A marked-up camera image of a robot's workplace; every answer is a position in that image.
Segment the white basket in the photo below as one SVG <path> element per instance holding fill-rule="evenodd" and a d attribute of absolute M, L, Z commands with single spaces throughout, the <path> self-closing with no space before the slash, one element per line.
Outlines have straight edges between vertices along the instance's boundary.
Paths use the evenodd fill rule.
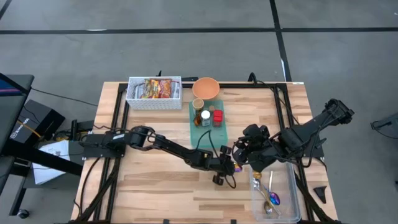
<path fill-rule="evenodd" d="M 179 98 L 134 99 L 134 88 L 145 83 L 145 79 L 171 79 L 173 82 L 179 82 Z M 130 77 L 129 86 L 127 87 L 126 101 L 134 110 L 180 110 L 182 109 L 181 77 Z"/>

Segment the gray carpet floor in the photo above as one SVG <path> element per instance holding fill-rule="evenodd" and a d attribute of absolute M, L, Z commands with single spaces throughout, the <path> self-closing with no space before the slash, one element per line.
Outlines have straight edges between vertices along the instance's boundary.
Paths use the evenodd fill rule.
<path fill-rule="evenodd" d="M 0 7 L 6 0 L 0 0 Z M 282 27 L 398 27 L 394 0 L 277 0 Z M 0 30 L 273 27 L 261 0 L 12 0 Z M 314 114 L 330 98 L 356 114 L 349 125 L 321 133 L 340 220 L 397 223 L 398 140 L 370 122 L 398 112 L 398 32 L 283 34 L 294 82 L 305 82 Z M 0 35 L 0 72 L 33 74 L 34 88 L 97 103 L 105 81 L 130 76 L 213 77 L 284 81 L 274 33 Z M 30 98 L 70 121 L 93 119 L 96 108 L 41 93 Z M 9 217 L 20 177 L 0 196 L 0 223 L 67 222 L 78 182 L 66 190 L 29 189 L 26 220 Z"/>

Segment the metal spoon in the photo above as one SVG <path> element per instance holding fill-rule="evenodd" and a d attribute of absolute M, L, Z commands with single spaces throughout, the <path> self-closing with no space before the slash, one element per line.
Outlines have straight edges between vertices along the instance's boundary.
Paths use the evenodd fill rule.
<path fill-rule="evenodd" d="M 268 208 L 268 206 L 270 206 L 271 212 L 272 212 L 272 209 L 274 209 L 275 212 L 278 213 L 278 215 L 281 215 L 281 212 L 278 209 L 276 209 L 275 206 L 272 204 L 272 202 L 269 200 L 268 190 L 260 183 L 259 179 L 253 178 L 253 187 L 254 187 L 254 189 L 258 190 L 261 193 L 261 195 L 264 197 L 266 202 L 268 202 L 268 203 L 264 202 L 264 204 L 263 204 L 263 207 L 266 210 L 266 213 L 267 213 L 267 211 L 268 212 L 270 211 L 270 209 L 266 209 L 266 208 Z"/>
<path fill-rule="evenodd" d="M 275 193 L 271 191 L 271 187 L 272 187 L 272 176 L 274 174 L 274 171 L 271 171 L 271 174 L 269 176 L 269 200 L 271 200 L 271 202 L 274 205 L 280 205 L 280 199 L 279 196 Z"/>

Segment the red cap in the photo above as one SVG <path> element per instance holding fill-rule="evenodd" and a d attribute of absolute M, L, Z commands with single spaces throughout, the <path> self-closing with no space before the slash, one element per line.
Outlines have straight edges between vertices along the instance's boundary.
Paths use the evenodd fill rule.
<path fill-rule="evenodd" d="M 223 111 L 222 110 L 214 110 L 213 116 L 214 117 L 221 117 L 221 119 L 222 119 L 223 118 Z"/>

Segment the black line on floor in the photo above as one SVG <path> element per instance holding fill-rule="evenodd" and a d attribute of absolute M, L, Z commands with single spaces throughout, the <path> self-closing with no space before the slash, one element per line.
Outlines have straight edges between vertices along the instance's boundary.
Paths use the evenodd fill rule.
<path fill-rule="evenodd" d="M 281 28 L 281 32 L 398 32 L 398 27 Z"/>
<path fill-rule="evenodd" d="M 189 34 L 275 32 L 262 27 L 165 28 L 165 29 L 95 29 L 95 30 L 0 30 L 0 34 Z"/>
<path fill-rule="evenodd" d="M 276 39 L 278 41 L 279 55 L 280 59 L 282 60 L 282 68 L 284 70 L 285 81 L 291 82 L 292 76 L 290 75 L 290 68 L 289 68 L 289 63 L 287 61 L 284 38 L 282 36 L 280 28 L 278 10 L 276 9 L 275 0 L 269 0 L 269 4 L 271 5 L 272 18 L 274 19 Z"/>
<path fill-rule="evenodd" d="M 10 6 L 12 0 L 7 0 L 6 3 L 2 6 L 0 10 L 0 19 L 3 17 L 4 13 L 6 13 L 8 6 Z"/>

